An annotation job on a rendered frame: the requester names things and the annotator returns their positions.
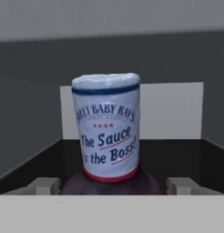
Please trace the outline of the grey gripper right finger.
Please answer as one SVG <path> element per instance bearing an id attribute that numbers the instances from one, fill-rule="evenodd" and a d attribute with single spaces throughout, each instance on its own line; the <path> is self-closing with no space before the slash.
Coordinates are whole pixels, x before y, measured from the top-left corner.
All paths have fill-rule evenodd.
<path id="1" fill-rule="evenodd" d="M 167 193 L 169 195 L 221 196 L 220 192 L 209 189 L 207 187 L 201 187 L 198 183 L 196 183 L 189 177 L 168 177 L 166 181 L 166 185 L 167 185 Z"/>

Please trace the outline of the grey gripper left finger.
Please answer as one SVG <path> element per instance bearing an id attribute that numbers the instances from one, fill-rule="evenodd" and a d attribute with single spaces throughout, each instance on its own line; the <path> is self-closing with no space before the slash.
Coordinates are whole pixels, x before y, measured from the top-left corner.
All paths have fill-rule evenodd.
<path id="1" fill-rule="evenodd" d="M 7 195 L 58 195 L 61 180 L 58 177 L 38 177 L 26 187 L 6 192 Z"/>

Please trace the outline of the condiment bottle with white label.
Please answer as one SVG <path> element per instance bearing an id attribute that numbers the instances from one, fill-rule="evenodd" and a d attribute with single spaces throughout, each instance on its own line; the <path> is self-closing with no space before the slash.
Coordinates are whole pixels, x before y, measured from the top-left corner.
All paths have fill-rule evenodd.
<path id="1" fill-rule="evenodd" d="M 83 170 L 63 195 L 161 195 L 160 184 L 139 164 L 140 76 L 82 75 L 72 97 Z"/>

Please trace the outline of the black shelf board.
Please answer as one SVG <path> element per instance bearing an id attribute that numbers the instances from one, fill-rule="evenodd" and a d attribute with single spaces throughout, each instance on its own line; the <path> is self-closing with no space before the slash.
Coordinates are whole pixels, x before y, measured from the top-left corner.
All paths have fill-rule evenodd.
<path id="1" fill-rule="evenodd" d="M 224 149 L 206 139 L 140 141 L 140 164 L 159 184 L 169 177 L 189 177 L 203 187 L 224 193 Z M 0 179 L 0 194 L 37 177 L 66 182 L 82 169 L 77 139 L 59 140 Z"/>

